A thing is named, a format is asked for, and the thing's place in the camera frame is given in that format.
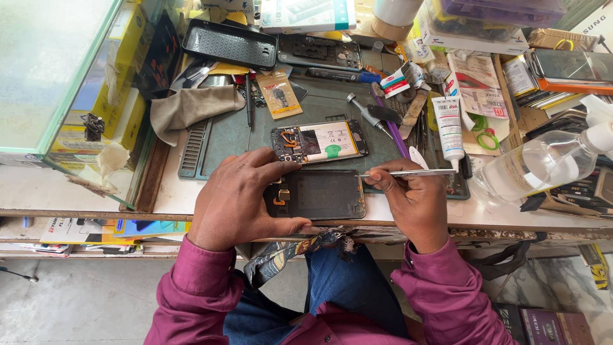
left hand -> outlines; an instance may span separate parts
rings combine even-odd
[[[270,147],[225,158],[198,194],[188,240],[205,250],[224,252],[236,244],[311,227],[302,217],[272,218],[262,197],[270,183],[301,167],[279,161]]]

glass display case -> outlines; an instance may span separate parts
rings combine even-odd
[[[155,139],[135,76],[158,21],[176,26],[182,3],[0,2],[0,165],[36,160],[134,208]]]

white glue tube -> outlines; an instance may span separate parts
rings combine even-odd
[[[460,160],[464,158],[462,144],[462,124],[460,122],[460,96],[432,98],[438,134],[443,146],[443,158],[451,162],[457,173],[460,172]]]

tiled floor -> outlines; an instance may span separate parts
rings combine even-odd
[[[613,263],[613,255],[607,255]],[[8,260],[0,262],[31,283],[0,274],[0,345],[142,343],[157,308],[159,278],[173,261],[156,260]],[[242,268],[244,262],[238,263]],[[379,262],[386,276],[399,262]],[[261,290],[294,309],[304,307],[305,262],[289,262]],[[403,311],[411,314],[402,291]],[[580,257],[531,260],[492,298],[506,303],[583,311],[597,344],[613,344],[613,294],[596,290]]]

green rubber band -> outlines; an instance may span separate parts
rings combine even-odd
[[[487,136],[489,138],[491,138],[491,140],[494,141],[494,144],[496,145],[495,147],[489,147],[487,146],[484,142],[483,142],[483,138],[481,136]],[[498,150],[499,142],[498,142],[498,138],[496,138],[495,135],[493,135],[490,132],[482,132],[479,133],[479,135],[477,136],[477,144],[479,144],[479,146],[483,147],[484,149],[490,150],[490,151],[494,151],[494,150]]]

